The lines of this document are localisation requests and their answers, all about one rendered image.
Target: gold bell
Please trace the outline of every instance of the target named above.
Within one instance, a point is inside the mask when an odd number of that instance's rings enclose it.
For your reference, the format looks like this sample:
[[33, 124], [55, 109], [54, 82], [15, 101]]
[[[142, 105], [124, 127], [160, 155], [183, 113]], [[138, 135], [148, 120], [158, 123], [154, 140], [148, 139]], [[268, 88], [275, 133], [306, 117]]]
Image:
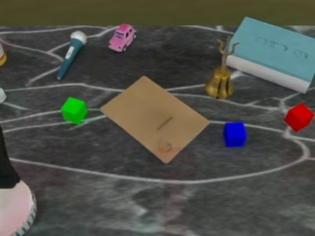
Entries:
[[206, 93], [215, 99], [226, 99], [231, 96], [234, 92], [234, 87], [231, 81], [231, 72], [226, 67], [226, 59], [228, 55], [232, 55], [235, 51], [235, 47], [239, 43], [234, 43], [232, 51], [229, 52], [228, 48], [230, 45], [231, 37], [227, 38], [225, 49], [223, 50], [224, 43], [218, 40], [220, 43], [219, 52], [222, 54], [221, 66], [215, 68], [211, 78], [205, 84]]

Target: pink toy car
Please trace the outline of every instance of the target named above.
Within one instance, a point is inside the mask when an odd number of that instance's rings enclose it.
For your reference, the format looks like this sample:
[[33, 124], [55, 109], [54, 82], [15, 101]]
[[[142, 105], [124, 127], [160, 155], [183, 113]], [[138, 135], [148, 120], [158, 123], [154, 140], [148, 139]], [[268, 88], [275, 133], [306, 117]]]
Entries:
[[136, 38], [136, 30], [128, 24], [120, 25], [109, 41], [108, 47], [116, 52], [124, 52]]

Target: blue cube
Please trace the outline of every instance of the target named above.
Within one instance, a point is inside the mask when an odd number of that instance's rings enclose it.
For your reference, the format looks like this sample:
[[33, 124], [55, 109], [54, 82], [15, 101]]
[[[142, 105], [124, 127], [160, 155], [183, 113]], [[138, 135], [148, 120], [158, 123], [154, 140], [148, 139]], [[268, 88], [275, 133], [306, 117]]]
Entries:
[[223, 137], [225, 146], [243, 147], [246, 142], [246, 130], [243, 122], [228, 122], [224, 125]]

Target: circular mark on cardboard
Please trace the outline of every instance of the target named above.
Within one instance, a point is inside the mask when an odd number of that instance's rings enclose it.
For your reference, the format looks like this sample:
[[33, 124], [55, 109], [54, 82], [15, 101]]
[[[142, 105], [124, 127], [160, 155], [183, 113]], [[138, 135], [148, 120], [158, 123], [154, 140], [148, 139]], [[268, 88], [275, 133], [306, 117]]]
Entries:
[[158, 146], [157, 146], [158, 150], [160, 152], [170, 152], [172, 150], [172, 145], [169, 142], [159, 142]]

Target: cardboard sheet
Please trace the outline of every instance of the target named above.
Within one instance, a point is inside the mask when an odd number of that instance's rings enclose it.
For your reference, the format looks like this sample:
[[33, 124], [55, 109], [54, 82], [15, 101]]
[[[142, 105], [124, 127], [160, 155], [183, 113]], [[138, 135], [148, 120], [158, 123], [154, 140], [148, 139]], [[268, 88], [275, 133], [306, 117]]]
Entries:
[[145, 76], [101, 111], [165, 164], [209, 123]]

